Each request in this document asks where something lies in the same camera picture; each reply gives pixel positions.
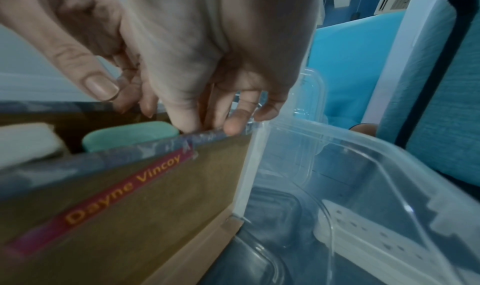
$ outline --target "fingernail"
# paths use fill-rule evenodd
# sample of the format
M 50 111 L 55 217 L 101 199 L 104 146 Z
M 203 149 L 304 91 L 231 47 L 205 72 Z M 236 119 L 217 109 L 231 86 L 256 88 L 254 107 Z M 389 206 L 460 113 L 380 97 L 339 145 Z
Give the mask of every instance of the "fingernail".
M 119 87 L 102 75 L 91 76 L 86 79 L 85 87 L 100 101 L 113 99 L 119 93 Z

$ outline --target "teal eraser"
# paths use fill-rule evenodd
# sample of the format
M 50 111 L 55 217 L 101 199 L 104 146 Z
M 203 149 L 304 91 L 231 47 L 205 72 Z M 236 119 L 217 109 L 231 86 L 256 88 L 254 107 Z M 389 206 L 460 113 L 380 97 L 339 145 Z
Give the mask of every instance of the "teal eraser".
M 180 135 L 177 128 L 164 121 L 148 121 L 100 129 L 87 134 L 82 142 L 86 152 L 173 138 Z

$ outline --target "red label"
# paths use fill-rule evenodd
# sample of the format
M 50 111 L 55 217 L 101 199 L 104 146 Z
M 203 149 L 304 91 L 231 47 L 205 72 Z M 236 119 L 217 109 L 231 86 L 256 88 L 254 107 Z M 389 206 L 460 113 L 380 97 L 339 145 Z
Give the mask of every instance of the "red label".
M 50 221 L 35 227 L 6 244 L 9 253 L 31 255 L 52 241 L 99 215 L 110 206 L 120 202 L 137 189 L 158 179 L 169 170 L 191 159 L 191 145 L 162 157 L 149 167 L 135 173 L 124 181 L 60 213 Z

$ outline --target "blue wall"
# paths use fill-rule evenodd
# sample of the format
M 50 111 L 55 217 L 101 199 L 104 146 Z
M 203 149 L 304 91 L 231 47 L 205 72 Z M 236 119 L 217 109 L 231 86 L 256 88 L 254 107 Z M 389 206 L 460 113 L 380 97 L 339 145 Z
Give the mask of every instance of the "blue wall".
M 380 0 L 351 0 L 350 6 L 335 8 L 334 0 L 323 0 L 325 3 L 325 20 L 320 27 L 328 27 L 350 21 L 353 13 L 360 12 L 360 18 L 374 15 Z

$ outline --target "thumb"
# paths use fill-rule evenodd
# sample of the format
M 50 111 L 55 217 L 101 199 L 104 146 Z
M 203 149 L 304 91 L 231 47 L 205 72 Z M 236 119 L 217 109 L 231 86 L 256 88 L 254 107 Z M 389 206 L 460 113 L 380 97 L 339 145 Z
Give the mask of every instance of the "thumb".
M 33 45 L 83 92 L 100 101 L 113 99 L 119 87 L 100 61 L 40 5 L 24 3 L 13 6 L 5 25 Z

